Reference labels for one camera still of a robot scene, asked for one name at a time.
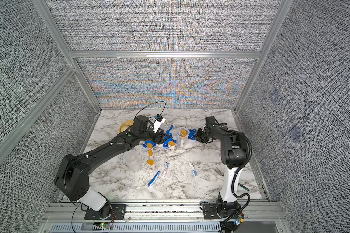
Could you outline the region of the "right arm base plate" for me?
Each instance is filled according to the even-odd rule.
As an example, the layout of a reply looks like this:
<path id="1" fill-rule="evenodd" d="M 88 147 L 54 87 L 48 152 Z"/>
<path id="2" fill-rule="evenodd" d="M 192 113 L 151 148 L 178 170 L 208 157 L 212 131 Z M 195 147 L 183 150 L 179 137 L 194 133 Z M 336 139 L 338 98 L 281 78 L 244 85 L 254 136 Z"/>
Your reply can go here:
<path id="1" fill-rule="evenodd" d="M 202 203 L 200 208 L 204 219 L 226 219 L 227 217 L 237 213 L 242 207 L 240 204 L 232 203 L 231 206 L 218 205 L 216 203 Z"/>

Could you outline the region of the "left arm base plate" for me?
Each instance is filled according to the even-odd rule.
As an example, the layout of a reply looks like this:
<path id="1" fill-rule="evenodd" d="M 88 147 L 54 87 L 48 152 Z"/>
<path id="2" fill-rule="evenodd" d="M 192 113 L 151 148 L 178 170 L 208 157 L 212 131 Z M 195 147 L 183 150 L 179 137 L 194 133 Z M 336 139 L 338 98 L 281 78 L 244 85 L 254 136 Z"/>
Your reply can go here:
<path id="1" fill-rule="evenodd" d="M 88 208 L 84 220 L 123 220 L 126 208 L 126 204 L 106 204 L 100 211 Z"/>

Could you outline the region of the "toothpaste tube vertical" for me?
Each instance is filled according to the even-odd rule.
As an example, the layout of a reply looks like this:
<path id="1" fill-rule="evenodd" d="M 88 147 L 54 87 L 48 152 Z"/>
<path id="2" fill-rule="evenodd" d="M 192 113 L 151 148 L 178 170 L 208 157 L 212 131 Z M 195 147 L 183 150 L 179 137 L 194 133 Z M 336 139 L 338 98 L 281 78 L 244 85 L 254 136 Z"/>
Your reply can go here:
<path id="1" fill-rule="evenodd" d="M 193 175 L 194 177 L 198 177 L 198 174 L 197 174 L 197 172 L 196 172 L 196 170 L 195 170 L 194 165 L 193 165 L 191 162 L 188 162 L 188 165 L 189 165 L 189 167 L 190 167 L 190 169 L 191 169 L 192 175 Z"/>

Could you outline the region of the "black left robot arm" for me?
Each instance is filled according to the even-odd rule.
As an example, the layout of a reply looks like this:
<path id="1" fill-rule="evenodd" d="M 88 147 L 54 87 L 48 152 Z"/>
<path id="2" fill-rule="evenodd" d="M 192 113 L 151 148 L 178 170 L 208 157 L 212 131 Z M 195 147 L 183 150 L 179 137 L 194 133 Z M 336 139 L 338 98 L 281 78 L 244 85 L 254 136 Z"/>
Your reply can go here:
<path id="1" fill-rule="evenodd" d="M 161 129 L 165 121 L 161 115 L 156 115 L 154 121 L 146 116 L 135 116 L 131 126 L 102 146 L 77 156 L 71 153 L 65 155 L 54 179 L 55 186 L 70 201 L 82 203 L 93 210 L 96 217 L 109 218 L 110 201 L 90 186 L 89 175 L 105 162 L 128 152 L 141 142 L 164 143 L 170 137 Z"/>

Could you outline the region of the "toothpaste tube horizontal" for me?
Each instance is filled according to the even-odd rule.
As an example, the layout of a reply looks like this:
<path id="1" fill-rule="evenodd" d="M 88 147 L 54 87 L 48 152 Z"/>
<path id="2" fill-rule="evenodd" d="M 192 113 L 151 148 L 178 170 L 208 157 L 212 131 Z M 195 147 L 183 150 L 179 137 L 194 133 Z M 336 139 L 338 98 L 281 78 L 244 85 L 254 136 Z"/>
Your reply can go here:
<path id="1" fill-rule="evenodd" d="M 164 179 L 166 174 L 167 174 L 167 171 L 168 171 L 168 168 L 169 168 L 169 162 L 166 161 L 165 164 L 164 164 L 164 169 L 162 171 L 162 178 Z"/>

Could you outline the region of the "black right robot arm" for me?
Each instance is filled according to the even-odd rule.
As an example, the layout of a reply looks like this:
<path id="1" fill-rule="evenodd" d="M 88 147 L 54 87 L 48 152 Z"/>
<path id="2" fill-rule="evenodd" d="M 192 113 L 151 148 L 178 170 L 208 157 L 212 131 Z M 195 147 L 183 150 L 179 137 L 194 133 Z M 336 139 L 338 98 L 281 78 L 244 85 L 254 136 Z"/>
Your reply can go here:
<path id="1" fill-rule="evenodd" d="M 213 206 L 217 215 L 227 219 L 240 214 L 251 199 L 247 192 L 237 194 L 236 188 L 243 169 L 252 157 L 250 140 L 244 133 L 229 129 L 226 123 L 219 123 L 212 116 L 206 117 L 205 126 L 196 131 L 195 138 L 203 144 L 216 139 L 220 141 L 220 158 L 225 166 L 225 173 L 222 189 Z"/>

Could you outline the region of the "blue toothbrush back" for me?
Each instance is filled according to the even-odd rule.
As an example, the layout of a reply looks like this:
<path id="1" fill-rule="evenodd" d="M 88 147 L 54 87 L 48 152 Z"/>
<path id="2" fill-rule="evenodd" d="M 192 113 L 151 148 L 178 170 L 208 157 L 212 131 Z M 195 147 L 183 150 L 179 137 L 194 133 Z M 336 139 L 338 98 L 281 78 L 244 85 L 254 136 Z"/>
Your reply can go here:
<path id="1" fill-rule="evenodd" d="M 173 134 L 171 133 L 171 130 L 173 129 L 174 125 L 171 125 L 167 130 L 166 130 L 166 134 L 169 136 L 172 136 Z"/>

